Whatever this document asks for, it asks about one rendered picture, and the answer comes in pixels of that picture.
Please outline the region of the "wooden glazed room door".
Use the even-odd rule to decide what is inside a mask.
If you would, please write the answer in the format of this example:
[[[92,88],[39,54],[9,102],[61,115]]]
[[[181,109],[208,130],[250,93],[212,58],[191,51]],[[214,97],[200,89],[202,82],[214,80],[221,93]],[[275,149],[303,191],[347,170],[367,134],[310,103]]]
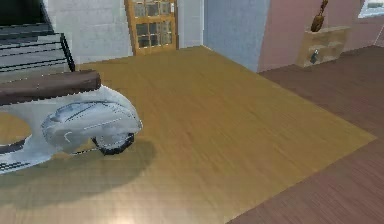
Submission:
[[[177,49],[177,0],[124,0],[134,56]]]

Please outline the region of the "white motor scooter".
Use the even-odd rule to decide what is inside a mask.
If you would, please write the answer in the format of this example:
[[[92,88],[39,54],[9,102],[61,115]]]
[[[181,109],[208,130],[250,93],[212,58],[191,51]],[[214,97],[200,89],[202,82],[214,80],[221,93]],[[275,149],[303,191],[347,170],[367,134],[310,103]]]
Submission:
[[[26,122],[31,134],[0,145],[0,175],[33,167],[92,141],[105,155],[127,149],[143,128],[136,108],[93,69],[0,82],[0,112]]]

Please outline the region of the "light wooden cabinet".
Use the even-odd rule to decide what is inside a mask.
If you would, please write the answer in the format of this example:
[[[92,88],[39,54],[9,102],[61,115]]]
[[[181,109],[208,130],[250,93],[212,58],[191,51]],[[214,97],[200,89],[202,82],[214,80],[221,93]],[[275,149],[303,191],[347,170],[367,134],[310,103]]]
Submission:
[[[308,67],[338,59],[349,31],[348,26],[327,27],[318,32],[305,31],[295,64]]]

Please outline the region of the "white framed window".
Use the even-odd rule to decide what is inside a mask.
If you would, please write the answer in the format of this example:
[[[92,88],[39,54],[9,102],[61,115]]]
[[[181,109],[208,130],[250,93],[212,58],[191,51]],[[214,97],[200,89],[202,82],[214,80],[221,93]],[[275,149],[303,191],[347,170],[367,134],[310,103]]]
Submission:
[[[369,18],[384,15],[384,0],[364,0],[359,18]]]

